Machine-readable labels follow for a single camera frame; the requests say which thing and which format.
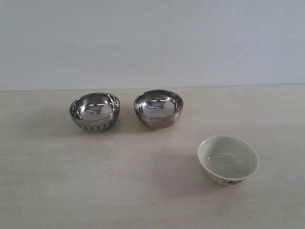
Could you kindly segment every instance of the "white ceramic bowl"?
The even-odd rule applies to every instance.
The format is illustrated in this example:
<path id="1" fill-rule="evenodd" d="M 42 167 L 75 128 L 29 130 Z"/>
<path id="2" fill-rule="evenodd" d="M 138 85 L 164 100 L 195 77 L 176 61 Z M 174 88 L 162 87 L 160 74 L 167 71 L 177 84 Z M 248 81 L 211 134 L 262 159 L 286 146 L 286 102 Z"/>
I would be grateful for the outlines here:
<path id="1" fill-rule="evenodd" d="M 256 152 L 247 143 L 225 135 L 205 139 L 198 148 L 198 159 L 207 175 L 223 185 L 243 182 L 259 165 Z"/>

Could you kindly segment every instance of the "metal bowl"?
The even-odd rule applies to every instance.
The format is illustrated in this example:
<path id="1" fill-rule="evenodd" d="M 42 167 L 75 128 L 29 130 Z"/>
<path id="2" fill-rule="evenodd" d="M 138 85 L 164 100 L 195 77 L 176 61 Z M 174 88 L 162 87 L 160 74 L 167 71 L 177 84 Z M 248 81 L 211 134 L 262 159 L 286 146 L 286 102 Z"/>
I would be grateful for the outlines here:
<path id="1" fill-rule="evenodd" d="M 76 125 L 84 130 L 106 130 L 119 117 L 120 100 L 109 93 L 86 94 L 70 105 L 69 112 Z"/>
<path id="2" fill-rule="evenodd" d="M 167 90 L 146 91 L 134 100 L 134 110 L 138 118 L 153 129 L 173 125 L 179 119 L 182 109 L 182 98 Z"/>

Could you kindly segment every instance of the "beige table surface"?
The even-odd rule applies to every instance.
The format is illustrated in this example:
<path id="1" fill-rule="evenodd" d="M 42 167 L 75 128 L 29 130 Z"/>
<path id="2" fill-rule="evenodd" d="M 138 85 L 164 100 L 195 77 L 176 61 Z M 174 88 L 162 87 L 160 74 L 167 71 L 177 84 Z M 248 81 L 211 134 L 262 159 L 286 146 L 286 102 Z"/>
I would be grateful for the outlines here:
<path id="1" fill-rule="evenodd" d="M 172 89 L 175 125 L 142 126 L 121 100 L 113 129 L 88 134 L 68 108 L 91 91 L 0 93 L 1 229 L 304 229 L 305 85 Z M 197 160 L 208 136 L 233 135 L 260 167 L 234 187 Z"/>

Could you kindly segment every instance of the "bowl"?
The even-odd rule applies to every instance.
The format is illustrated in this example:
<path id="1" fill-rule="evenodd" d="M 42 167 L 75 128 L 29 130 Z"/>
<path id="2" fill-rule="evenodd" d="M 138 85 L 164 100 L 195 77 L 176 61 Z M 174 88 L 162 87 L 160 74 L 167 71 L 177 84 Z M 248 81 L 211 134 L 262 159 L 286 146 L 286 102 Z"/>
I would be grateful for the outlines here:
<path id="1" fill-rule="evenodd" d="M 106 130 L 119 117 L 120 101 L 109 93 L 86 94 L 70 105 L 69 112 L 76 125 L 84 130 Z"/>
<path id="2" fill-rule="evenodd" d="M 175 92 L 150 90 L 134 100 L 134 111 L 148 127 L 162 129 L 176 123 L 183 110 L 183 100 Z"/>
<path id="3" fill-rule="evenodd" d="M 252 175 L 259 165 L 256 152 L 244 141 L 225 135 L 205 139 L 198 159 L 207 175 L 222 185 L 236 185 Z"/>

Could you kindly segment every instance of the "white wall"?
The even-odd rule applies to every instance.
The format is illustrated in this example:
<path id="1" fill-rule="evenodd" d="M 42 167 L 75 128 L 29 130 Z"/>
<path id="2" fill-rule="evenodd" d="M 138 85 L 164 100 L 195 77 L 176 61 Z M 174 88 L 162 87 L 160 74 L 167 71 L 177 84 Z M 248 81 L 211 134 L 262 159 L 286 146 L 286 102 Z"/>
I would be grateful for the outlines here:
<path id="1" fill-rule="evenodd" d="M 0 91 L 305 83 L 305 0 L 0 0 Z"/>

